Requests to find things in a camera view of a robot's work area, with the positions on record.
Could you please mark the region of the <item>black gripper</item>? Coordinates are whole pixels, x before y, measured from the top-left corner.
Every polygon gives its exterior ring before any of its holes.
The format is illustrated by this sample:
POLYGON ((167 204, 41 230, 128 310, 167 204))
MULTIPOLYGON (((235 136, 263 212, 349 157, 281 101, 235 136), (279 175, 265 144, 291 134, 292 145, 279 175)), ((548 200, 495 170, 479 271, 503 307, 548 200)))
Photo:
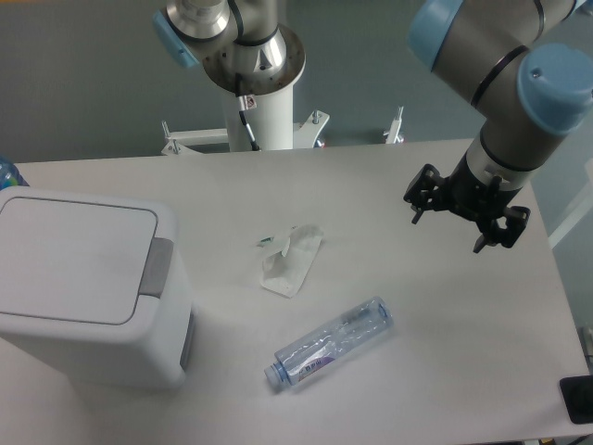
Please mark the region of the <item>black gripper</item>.
POLYGON ((508 204, 518 190, 504 190, 502 177, 495 175, 484 181, 476 178, 468 167, 457 167, 447 178, 432 164, 425 164, 410 182, 404 201, 414 211, 411 220, 417 224, 426 211, 450 210, 470 221, 475 221, 480 236, 473 252, 485 247, 501 245, 512 248, 523 234, 531 210, 508 204))

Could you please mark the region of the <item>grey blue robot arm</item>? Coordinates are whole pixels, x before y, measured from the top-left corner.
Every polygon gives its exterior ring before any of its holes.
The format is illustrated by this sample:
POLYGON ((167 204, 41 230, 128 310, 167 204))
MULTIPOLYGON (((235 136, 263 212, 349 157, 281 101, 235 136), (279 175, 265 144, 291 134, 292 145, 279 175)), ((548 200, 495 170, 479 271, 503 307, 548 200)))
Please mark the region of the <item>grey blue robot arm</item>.
POLYGON ((417 216, 448 211, 476 224, 474 250, 511 248, 530 211, 513 199, 592 108, 592 60, 539 39, 577 1, 427 1, 407 42, 413 54, 483 115, 451 175, 425 165, 405 200, 417 216))

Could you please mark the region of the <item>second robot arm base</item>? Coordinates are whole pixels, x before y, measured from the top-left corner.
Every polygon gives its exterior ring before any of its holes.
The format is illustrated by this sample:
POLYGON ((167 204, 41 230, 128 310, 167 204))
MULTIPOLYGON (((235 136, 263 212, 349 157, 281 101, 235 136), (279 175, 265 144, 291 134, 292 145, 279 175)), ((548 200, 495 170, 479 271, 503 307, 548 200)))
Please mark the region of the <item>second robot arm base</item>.
POLYGON ((269 95, 296 83, 305 65, 278 1, 168 1, 152 18, 158 39, 184 68, 203 67, 233 95, 269 95))

